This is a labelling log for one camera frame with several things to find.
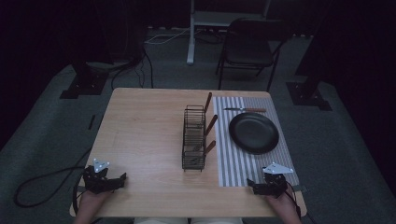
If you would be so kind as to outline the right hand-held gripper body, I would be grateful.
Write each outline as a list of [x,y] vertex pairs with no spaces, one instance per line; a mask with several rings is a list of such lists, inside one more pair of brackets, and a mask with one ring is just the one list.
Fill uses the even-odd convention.
[[279,197],[287,190],[285,174],[293,174],[292,168],[272,162],[270,165],[262,168],[264,173],[264,184],[262,193],[264,195]]

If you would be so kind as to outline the black folding chair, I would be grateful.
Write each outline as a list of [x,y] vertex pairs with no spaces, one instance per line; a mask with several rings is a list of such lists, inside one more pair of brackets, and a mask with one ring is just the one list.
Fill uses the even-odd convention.
[[275,75],[280,50],[292,37],[292,30],[285,21],[240,18],[227,28],[216,74],[221,89],[225,69],[257,70],[258,76],[271,67],[266,90],[269,91]]

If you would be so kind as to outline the person's left hand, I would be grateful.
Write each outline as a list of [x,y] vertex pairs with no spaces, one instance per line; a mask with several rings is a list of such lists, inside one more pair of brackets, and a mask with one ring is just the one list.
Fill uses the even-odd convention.
[[98,213],[111,194],[111,191],[98,194],[91,191],[84,192],[79,201],[77,216],[93,217]]

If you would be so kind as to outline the white metal table frame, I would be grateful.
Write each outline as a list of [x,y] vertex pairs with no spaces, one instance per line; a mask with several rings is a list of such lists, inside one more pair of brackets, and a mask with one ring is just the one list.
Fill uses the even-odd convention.
[[187,65],[194,64],[196,26],[227,27],[232,21],[238,18],[266,19],[272,0],[264,0],[264,6],[261,13],[202,11],[195,9],[195,0],[190,0],[190,2],[190,38],[187,53]]

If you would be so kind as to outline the person's right hand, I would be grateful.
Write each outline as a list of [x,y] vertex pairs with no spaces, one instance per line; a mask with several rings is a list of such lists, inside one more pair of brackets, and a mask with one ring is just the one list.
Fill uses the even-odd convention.
[[265,201],[267,201],[272,209],[280,217],[300,217],[297,213],[297,205],[291,194],[287,191],[283,192],[280,196],[265,196]]

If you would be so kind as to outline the wooden-handled knife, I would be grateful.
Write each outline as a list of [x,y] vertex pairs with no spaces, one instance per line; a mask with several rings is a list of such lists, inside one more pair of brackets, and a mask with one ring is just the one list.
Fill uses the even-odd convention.
[[223,108],[223,110],[259,112],[259,113],[265,113],[267,111],[265,108],[247,108],[247,107],[226,107]]

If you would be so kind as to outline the grey white striped placemat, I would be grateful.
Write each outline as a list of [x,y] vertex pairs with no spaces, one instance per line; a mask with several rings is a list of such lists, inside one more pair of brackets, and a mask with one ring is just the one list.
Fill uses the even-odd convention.
[[[244,107],[264,108],[266,112],[263,115],[277,127],[279,140],[272,151],[262,155],[253,155],[238,147],[232,140],[229,134],[229,124],[236,115],[240,114],[240,111],[230,111],[230,108]],[[263,183],[262,168],[273,162],[292,170],[291,174],[285,174],[289,183],[293,186],[300,184],[271,98],[215,96],[213,112],[218,116],[215,131],[221,187],[246,187],[248,178],[256,183]]]

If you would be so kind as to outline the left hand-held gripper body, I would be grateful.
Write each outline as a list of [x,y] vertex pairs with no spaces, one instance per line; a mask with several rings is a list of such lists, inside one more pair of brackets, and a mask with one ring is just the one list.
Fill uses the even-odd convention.
[[92,165],[88,165],[84,169],[85,190],[99,194],[115,189],[115,182],[106,177],[109,164],[109,161],[94,159]]

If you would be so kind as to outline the black stand base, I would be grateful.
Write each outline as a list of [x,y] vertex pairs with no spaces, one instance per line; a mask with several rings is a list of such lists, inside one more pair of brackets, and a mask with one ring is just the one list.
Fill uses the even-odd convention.
[[68,89],[61,93],[61,99],[77,99],[80,95],[102,93],[108,78],[107,72],[91,69],[86,63],[73,63],[72,67],[76,75]]
[[305,81],[286,83],[294,105],[316,106],[322,111],[332,111],[329,102],[318,90],[318,84],[322,81],[326,69],[327,63],[321,45],[315,37],[312,37],[295,72],[296,76],[305,76]]

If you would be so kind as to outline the black round plate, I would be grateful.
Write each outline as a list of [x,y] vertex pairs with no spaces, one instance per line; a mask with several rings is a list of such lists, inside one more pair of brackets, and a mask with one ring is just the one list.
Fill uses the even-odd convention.
[[234,143],[250,154],[261,155],[276,148],[279,131],[264,115],[242,113],[229,124],[229,134]]

